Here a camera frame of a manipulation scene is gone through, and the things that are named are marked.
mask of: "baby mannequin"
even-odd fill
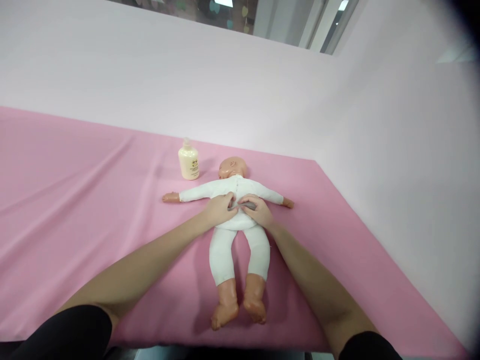
[[[246,178],[247,164],[240,157],[229,157],[222,161],[218,170],[220,180],[207,182],[180,194],[165,194],[162,201],[166,203],[184,203],[202,198],[214,198],[233,192],[235,201],[247,194],[255,194],[272,203],[293,208],[293,201],[272,191],[259,182]],[[235,283],[234,263],[232,260],[232,243],[237,231],[243,231],[250,246],[250,262],[246,276],[243,306],[254,323],[265,324],[267,314],[262,298],[265,281],[270,265],[270,244],[264,228],[258,225],[242,209],[229,221],[215,227],[210,242],[210,269],[218,290],[219,303],[211,318],[211,328],[218,330],[239,313]]]

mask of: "black sleeve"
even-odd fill
[[[338,360],[402,360],[394,347],[382,336],[372,331],[354,335],[345,344]]]
[[[45,321],[10,360],[100,360],[111,334],[112,322],[100,307],[71,307]]]

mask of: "bottle label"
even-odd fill
[[[190,163],[190,171],[192,176],[196,176],[199,173],[199,160],[192,160]]]

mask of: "doll leg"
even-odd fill
[[[246,275],[243,306],[254,323],[263,325],[267,320],[262,298],[270,266],[270,243],[264,228],[260,225],[255,225],[243,232],[250,246],[250,263]]]
[[[239,314],[232,243],[236,231],[216,227],[210,242],[210,270],[218,290],[218,305],[211,317],[211,328],[218,330]]]

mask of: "wrist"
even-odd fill
[[[210,230],[215,226],[215,223],[212,221],[211,217],[205,212],[205,210],[200,211],[195,218],[197,219],[198,223],[205,231]]]
[[[271,233],[272,235],[276,232],[278,232],[279,230],[282,229],[282,226],[276,222],[276,221],[272,221],[271,223],[269,223],[267,226],[265,226],[265,229]]]

